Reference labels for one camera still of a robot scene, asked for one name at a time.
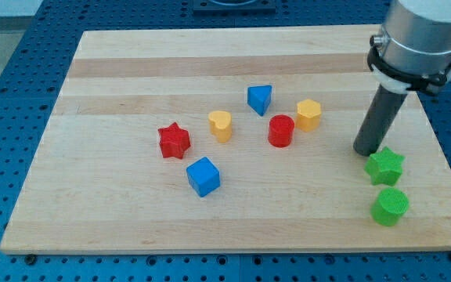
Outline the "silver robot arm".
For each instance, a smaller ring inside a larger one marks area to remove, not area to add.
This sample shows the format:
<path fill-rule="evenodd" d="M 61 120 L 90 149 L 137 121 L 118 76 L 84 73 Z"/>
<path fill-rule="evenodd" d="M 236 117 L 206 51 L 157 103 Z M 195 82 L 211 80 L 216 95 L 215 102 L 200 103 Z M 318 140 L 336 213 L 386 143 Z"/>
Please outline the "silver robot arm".
<path fill-rule="evenodd" d="M 451 81 L 451 0 L 392 0 L 367 64 L 379 86 L 353 143 L 377 151 L 409 92 L 439 94 Z"/>

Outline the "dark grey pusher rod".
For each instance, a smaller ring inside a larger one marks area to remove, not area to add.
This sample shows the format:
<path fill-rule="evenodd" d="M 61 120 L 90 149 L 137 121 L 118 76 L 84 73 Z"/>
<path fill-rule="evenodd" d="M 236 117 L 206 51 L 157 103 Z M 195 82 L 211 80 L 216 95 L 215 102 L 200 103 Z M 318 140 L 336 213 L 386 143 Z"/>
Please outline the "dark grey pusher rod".
<path fill-rule="evenodd" d="M 407 94 L 390 92 L 382 85 L 377 88 L 353 143 L 356 153 L 370 156 L 377 152 L 406 97 Z"/>

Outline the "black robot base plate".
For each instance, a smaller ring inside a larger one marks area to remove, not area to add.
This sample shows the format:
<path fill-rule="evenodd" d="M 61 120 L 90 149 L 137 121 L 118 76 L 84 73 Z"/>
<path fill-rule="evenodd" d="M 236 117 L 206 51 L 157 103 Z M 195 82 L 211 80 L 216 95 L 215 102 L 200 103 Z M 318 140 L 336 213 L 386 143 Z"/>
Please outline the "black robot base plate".
<path fill-rule="evenodd" d="M 275 0 L 192 0 L 191 3 L 194 13 L 276 11 Z"/>

